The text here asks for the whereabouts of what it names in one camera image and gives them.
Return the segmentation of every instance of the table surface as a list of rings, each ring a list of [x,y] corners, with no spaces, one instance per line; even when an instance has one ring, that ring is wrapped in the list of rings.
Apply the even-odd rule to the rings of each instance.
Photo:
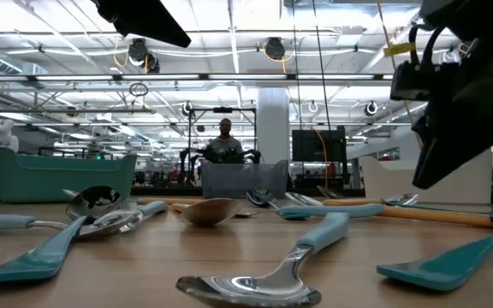
[[[0,214],[66,222],[65,204],[0,204]],[[271,272],[320,218],[287,222],[274,213],[195,228],[172,213],[138,230],[72,244],[60,273],[28,284],[0,285],[0,307],[207,307],[175,288],[184,275],[262,275]],[[0,264],[42,244],[56,231],[0,231]],[[318,307],[490,307],[493,254],[473,278],[451,293],[391,281],[378,264],[430,258],[490,235],[491,229],[372,217],[353,219],[347,238],[311,256],[300,273],[323,295]]]

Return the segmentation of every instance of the column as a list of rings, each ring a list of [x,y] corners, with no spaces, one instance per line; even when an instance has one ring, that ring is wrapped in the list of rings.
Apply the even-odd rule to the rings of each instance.
[[[264,163],[290,160],[289,98],[286,88],[258,89],[258,151]]]

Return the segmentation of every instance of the man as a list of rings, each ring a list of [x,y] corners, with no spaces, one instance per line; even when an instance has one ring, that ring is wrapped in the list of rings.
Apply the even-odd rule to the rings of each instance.
[[[222,154],[230,149],[235,149],[235,152],[242,153],[243,147],[239,140],[229,135],[231,131],[231,121],[223,119],[220,121],[220,136],[209,143],[209,147],[217,154]]]

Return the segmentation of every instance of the teal bin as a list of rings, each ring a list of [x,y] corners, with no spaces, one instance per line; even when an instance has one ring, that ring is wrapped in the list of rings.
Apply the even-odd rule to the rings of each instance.
[[[17,155],[0,148],[0,200],[4,203],[68,202],[62,192],[109,186],[124,198],[133,185],[135,155],[121,160]]]

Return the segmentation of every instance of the storage bin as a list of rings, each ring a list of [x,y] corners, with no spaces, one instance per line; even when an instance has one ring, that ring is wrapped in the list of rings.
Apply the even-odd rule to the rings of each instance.
[[[202,165],[204,198],[245,198],[254,187],[284,198],[288,182],[288,161],[276,164],[210,163]]]
[[[135,155],[121,160],[17,155],[0,148],[0,200],[4,203],[68,202],[62,192],[109,186],[130,196]]]

